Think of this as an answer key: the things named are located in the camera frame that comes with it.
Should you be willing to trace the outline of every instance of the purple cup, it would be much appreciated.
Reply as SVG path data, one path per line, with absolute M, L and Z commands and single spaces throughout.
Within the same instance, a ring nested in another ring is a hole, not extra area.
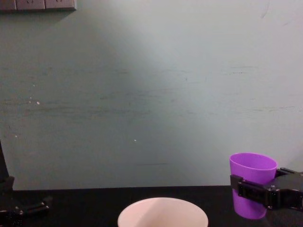
M 231 173 L 247 181 L 265 184 L 275 178 L 278 163 L 270 157 L 255 153 L 233 154 L 230 159 Z M 248 219 L 260 219 L 266 208 L 257 202 L 238 196 L 233 189 L 233 206 L 237 214 Z

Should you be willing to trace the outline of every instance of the cup rim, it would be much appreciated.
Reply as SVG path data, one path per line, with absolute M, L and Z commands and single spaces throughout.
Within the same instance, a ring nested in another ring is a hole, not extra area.
M 153 197 L 153 198 L 147 198 L 147 199 L 143 199 L 143 200 L 140 200 L 140 201 L 137 201 L 137 202 L 134 202 L 130 205 L 128 205 L 127 207 L 125 207 L 123 209 L 123 211 L 119 214 L 119 217 L 118 217 L 118 227 L 121 226 L 121 216 L 124 212 L 126 212 L 127 209 L 130 209 L 132 206 L 135 206 L 137 205 L 138 203 L 142 203 L 142 202 L 146 202 L 146 201 L 149 201 L 149 200 L 154 200 L 154 199 L 165 199 L 165 200 L 175 200 L 175 201 L 182 201 L 182 202 L 186 202 L 186 203 L 190 203 L 191 205 L 193 205 L 194 207 L 196 207 L 196 209 L 198 209 L 199 211 L 201 211 L 201 213 L 204 215 L 206 221 L 207 221 L 207 226 L 208 226 L 208 223 L 209 223 L 209 220 L 208 220 L 208 216 L 207 214 L 204 212 L 204 210 L 202 210 L 200 207 L 198 207 L 197 205 L 189 202 L 189 201 L 186 201 L 186 200 L 181 200 L 181 199 L 176 199 L 176 198 L 171 198 L 171 197 Z
M 250 155 L 257 155 L 257 156 L 266 157 L 266 158 L 272 160 L 272 161 L 276 164 L 276 166 L 273 167 L 273 168 L 270 168 L 270 169 L 258 169 L 258 168 L 251 168 L 251 167 L 248 167 L 248 166 L 244 166 L 244 165 L 241 165 L 241 164 L 239 164 L 239 163 L 237 163 L 237 162 L 235 162 L 235 161 L 232 160 L 232 157 L 233 157 L 233 156 L 240 155 L 240 154 L 250 154 Z M 241 166 L 241 167 L 248 168 L 248 169 L 252 169 L 252 170 L 258 170 L 258 171 L 270 171 L 270 170 L 274 170 L 274 169 L 277 169 L 277 168 L 278 168 L 278 163 L 277 163 L 277 161 L 275 161 L 273 158 L 271 158 L 271 157 L 269 157 L 269 156 L 267 156 L 267 155 L 258 154 L 258 153 L 252 153 L 252 152 L 242 152 L 242 153 L 235 153 L 235 154 L 232 154 L 232 155 L 230 156 L 229 160 L 230 160 L 231 162 L 233 162 L 234 164 L 239 165 L 239 166 Z

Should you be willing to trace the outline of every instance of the wall socket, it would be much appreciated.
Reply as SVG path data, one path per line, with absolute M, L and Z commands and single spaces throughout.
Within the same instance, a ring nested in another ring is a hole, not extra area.
M 16 10 L 16 0 L 0 0 L 0 12 L 11 12 Z
M 45 9 L 44 0 L 17 0 L 17 10 Z
M 46 9 L 77 9 L 77 1 L 76 0 L 45 0 L 45 8 Z

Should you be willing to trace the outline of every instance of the table surface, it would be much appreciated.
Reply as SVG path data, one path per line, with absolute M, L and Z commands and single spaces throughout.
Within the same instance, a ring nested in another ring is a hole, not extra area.
M 51 191 L 15 191 L 23 203 L 51 195 L 53 208 L 46 217 L 31 218 L 25 227 L 117 227 L 120 212 L 133 202 L 152 197 L 187 200 L 204 210 L 209 227 L 303 227 L 303 213 L 268 211 L 261 220 L 247 220 L 233 211 L 229 186 L 110 188 Z

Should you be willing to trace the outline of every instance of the wall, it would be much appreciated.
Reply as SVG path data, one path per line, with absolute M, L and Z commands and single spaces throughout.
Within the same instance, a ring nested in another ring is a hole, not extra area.
M 247 151 L 302 170 L 302 1 L 78 2 L 0 16 L 15 189 L 228 184 Z

